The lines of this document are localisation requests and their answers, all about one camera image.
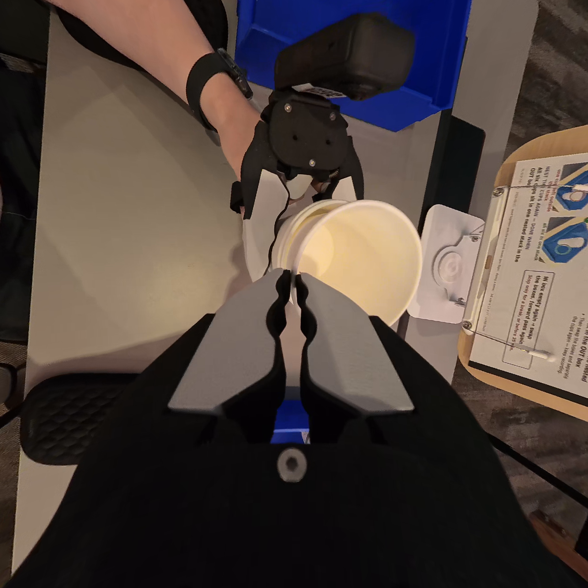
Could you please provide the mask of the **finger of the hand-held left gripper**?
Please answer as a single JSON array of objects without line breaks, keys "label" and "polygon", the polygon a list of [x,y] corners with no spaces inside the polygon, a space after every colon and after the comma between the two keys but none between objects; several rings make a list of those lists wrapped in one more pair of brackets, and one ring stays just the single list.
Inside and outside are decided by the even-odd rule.
[{"label": "finger of the hand-held left gripper", "polygon": [[262,171],[250,218],[244,220],[244,243],[269,247],[275,240],[276,223],[285,211],[289,191],[276,173]]}]

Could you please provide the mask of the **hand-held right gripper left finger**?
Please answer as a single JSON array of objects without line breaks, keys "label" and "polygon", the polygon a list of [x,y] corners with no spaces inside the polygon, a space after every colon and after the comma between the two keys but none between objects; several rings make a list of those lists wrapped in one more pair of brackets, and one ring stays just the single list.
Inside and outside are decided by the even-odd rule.
[{"label": "hand-held right gripper left finger", "polygon": [[170,410],[231,420],[248,442],[270,442],[285,398],[281,333],[291,285],[290,270],[271,270],[219,308],[171,396]]}]

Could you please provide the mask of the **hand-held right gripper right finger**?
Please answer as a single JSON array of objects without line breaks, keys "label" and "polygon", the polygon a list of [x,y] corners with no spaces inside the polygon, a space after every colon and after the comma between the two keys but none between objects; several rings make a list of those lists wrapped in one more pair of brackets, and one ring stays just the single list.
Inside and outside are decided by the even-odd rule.
[{"label": "hand-held right gripper right finger", "polygon": [[337,443],[348,425],[370,439],[370,419],[411,414],[413,401],[370,316],[308,273],[296,276],[295,288],[305,336],[300,399],[311,444]]}]

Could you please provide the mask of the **stack of nested white cups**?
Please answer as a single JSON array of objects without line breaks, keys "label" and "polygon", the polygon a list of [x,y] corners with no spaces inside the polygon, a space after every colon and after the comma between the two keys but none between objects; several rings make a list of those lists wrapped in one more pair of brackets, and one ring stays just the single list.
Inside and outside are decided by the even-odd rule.
[{"label": "stack of nested white cups", "polygon": [[286,220],[288,220],[295,214],[295,206],[290,204],[290,200],[291,199],[289,197],[287,207],[283,214],[280,216],[278,222],[276,223],[275,240],[269,247],[248,247],[244,243],[244,220],[248,218],[244,217],[242,219],[242,240],[245,251],[246,268],[249,272],[252,281],[260,279],[264,274],[268,272],[268,267],[271,265],[271,251],[276,242],[277,234],[282,225],[286,222]]}]

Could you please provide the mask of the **blue plastic bin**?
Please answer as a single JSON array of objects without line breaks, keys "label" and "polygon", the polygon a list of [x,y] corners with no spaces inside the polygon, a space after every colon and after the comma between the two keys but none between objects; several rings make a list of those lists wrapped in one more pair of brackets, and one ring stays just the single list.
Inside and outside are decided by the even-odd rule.
[{"label": "blue plastic bin", "polygon": [[471,1],[238,1],[235,61],[256,85],[274,88],[280,50],[354,13],[379,12],[415,35],[415,56],[395,92],[334,99],[342,114],[400,131],[453,106]]},{"label": "blue plastic bin", "polygon": [[277,410],[272,444],[311,442],[309,418],[300,400],[284,400]]}]

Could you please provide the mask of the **white paper cup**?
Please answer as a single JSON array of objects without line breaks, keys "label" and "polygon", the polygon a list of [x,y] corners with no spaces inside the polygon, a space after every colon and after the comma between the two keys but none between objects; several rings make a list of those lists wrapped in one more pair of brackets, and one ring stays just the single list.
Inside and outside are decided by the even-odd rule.
[{"label": "white paper cup", "polygon": [[399,208],[326,199],[281,224],[271,263],[319,279],[393,326],[416,293],[423,254],[415,225]]}]

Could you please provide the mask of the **person's left forearm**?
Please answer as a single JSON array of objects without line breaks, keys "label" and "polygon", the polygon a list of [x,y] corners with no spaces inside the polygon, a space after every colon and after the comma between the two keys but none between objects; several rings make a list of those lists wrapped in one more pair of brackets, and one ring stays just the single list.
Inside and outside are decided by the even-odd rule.
[{"label": "person's left forearm", "polygon": [[[215,51],[185,1],[51,1],[94,30],[187,104],[190,69]],[[225,98],[237,95],[228,82],[207,93],[205,114],[212,123]]]}]

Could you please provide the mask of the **person's left hand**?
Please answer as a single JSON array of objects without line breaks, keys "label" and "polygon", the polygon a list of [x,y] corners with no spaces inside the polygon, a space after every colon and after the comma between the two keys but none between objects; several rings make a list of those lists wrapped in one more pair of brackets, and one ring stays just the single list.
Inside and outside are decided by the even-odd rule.
[{"label": "person's left hand", "polygon": [[260,121],[261,113],[242,96],[231,95],[218,107],[213,126],[219,134],[221,148],[237,180],[241,179],[243,158]]}]

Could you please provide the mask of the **black wristband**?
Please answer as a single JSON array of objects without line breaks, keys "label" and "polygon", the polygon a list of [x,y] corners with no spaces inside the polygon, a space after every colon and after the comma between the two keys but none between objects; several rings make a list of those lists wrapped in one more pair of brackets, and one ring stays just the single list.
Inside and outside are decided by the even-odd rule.
[{"label": "black wristband", "polygon": [[207,93],[215,92],[217,85],[221,89],[228,82],[238,90],[241,96],[251,102],[253,91],[247,80],[246,71],[241,69],[229,52],[224,47],[200,57],[189,71],[186,83],[187,105],[194,114],[196,120],[209,133],[217,134],[218,131],[205,114],[208,98]]}]

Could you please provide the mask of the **black textured pad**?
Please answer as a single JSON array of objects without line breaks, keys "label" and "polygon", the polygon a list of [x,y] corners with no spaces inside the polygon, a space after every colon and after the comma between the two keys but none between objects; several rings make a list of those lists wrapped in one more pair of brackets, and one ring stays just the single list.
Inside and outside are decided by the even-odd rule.
[{"label": "black textured pad", "polygon": [[40,382],[22,405],[22,451],[41,465],[78,465],[97,427],[137,377],[137,373],[70,373]]}]

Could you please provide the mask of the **wooden instruction board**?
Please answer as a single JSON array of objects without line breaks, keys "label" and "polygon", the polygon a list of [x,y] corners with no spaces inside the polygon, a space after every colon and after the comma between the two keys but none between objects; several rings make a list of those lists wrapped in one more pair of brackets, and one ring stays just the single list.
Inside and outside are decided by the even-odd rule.
[{"label": "wooden instruction board", "polygon": [[481,382],[587,421],[587,125],[500,167],[458,355]]}]

